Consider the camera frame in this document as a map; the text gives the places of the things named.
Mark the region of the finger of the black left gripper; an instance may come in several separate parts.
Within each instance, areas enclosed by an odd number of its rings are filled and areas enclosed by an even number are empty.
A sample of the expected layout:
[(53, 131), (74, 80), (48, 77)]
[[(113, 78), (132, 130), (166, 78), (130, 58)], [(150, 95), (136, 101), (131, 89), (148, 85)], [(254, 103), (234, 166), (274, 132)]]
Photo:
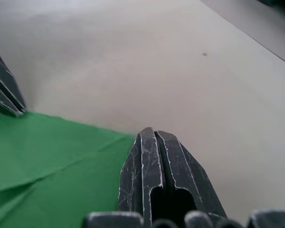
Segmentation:
[(14, 76), (0, 71), (0, 113), (9, 116), (23, 115), (23, 96)]
[(26, 103), (18, 84), (0, 57), (0, 112), (25, 112)]

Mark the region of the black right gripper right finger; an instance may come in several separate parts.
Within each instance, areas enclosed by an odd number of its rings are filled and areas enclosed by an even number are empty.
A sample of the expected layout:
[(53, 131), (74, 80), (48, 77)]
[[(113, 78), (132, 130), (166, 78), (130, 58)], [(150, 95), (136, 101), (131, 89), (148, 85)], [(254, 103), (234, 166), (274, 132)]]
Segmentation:
[(164, 170), (172, 181), (173, 197), (180, 218), (192, 210), (212, 213), (226, 218), (227, 215), (204, 170), (198, 161), (171, 133), (158, 131), (156, 136), (163, 148)]

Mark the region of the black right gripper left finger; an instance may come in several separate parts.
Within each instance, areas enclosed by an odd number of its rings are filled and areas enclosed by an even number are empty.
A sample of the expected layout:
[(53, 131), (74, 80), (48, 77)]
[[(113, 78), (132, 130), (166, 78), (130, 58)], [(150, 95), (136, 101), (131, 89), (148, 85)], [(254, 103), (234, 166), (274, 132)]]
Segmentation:
[(163, 188), (160, 150), (151, 127), (140, 131), (120, 173), (118, 210), (135, 212), (142, 227), (152, 226), (151, 194)]

